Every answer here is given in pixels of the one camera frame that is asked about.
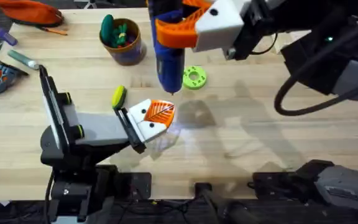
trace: pen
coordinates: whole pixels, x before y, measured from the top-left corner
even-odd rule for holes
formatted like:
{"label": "pen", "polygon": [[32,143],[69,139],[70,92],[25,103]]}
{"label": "pen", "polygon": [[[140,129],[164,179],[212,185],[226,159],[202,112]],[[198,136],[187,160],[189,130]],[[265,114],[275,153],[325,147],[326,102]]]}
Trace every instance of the pen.
{"label": "pen", "polygon": [[5,40],[9,45],[15,46],[17,44],[16,38],[14,38],[11,34],[6,32],[4,29],[0,28],[0,38]]}
{"label": "pen", "polygon": [[56,30],[56,29],[51,29],[51,28],[46,28],[46,27],[37,27],[40,30],[43,30],[45,32],[51,32],[54,34],[60,34],[60,35],[67,35],[67,33],[63,30]]}

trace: blue object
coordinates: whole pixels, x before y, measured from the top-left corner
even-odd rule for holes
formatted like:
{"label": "blue object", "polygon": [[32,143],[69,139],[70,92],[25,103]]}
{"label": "blue object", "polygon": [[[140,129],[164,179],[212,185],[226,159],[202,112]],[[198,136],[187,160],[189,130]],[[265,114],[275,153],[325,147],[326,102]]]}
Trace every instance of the blue object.
{"label": "blue object", "polygon": [[149,0],[149,14],[152,25],[152,35],[155,56],[157,58],[158,79],[162,88],[171,94],[180,90],[183,81],[183,70],[185,69],[185,49],[173,49],[164,47],[157,40],[155,20],[178,23],[183,19],[183,11],[175,10],[158,16],[153,16],[153,2]]}
{"label": "blue object", "polygon": [[11,46],[15,46],[17,44],[16,38],[2,28],[0,28],[0,39],[5,40]]}
{"label": "blue object", "polygon": [[15,82],[22,71],[0,64],[0,93],[7,90]]}

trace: green plastic object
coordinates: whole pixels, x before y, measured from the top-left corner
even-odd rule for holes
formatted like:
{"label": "green plastic object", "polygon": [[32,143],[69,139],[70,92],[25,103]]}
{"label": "green plastic object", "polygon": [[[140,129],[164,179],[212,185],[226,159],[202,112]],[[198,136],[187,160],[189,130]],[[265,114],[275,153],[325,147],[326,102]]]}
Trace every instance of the green plastic object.
{"label": "green plastic object", "polygon": [[117,45],[124,45],[127,40],[127,24],[118,26]]}
{"label": "green plastic object", "polygon": [[113,109],[122,108],[126,96],[127,96],[127,90],[125,89],[125,87],[123,85],[118,86],[111,98],[111,107]]}
{"label": "green plastic object", "polygon": [[206,83],[206,73],[200,66],[190,66],[183,72],[183,85],[191,90],[199,90]]}
{"label": "green plastic object", "polygon": [[101,30],[100,30],[100,36],[102,38],[103,43],[110,44],[112,43],[113,37],[113,24],[114,24],[114,18],[112,15],[106,15],[103,19]]}

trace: blue tool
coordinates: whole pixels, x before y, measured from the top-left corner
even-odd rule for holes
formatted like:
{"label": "blue tool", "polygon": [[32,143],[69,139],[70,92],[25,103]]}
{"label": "blue tool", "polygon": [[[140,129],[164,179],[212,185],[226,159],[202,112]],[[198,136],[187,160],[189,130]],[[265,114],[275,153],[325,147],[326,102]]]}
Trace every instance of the blue tool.
{"label": "blue tool", "polygon": [[27,76],[29,74],[13,67],[12,65],[7,65],[0,61],[0,93],[12,86],[22,75]]}
{"label": "blue tool", "polygon": [[155,20],[178,23],[183,19],[181,1],[149,0],[149,15],[155,55],[157,58],[158,79],[162,88],[171,94],[180,90],[185,68],[185,49],[164,47],[157,40]]}

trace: screw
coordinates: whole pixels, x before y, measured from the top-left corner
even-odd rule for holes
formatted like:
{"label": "screw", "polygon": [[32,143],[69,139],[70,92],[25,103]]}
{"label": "screw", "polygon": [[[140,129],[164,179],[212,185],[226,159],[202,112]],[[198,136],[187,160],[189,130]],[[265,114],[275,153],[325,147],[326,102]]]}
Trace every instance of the screw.
{"label": "screw", "polygon": [[236,49],[234,47],[231,47],[226,51],[226,59],[227,60],[233,59],[235,54],[236,54]]}
{"label": "screw", "polygon": [[217,16],[218,10],[216,10],[216,9],[211,9],[211,10],[209,11],[209,13],[211,13],[212,16]]}

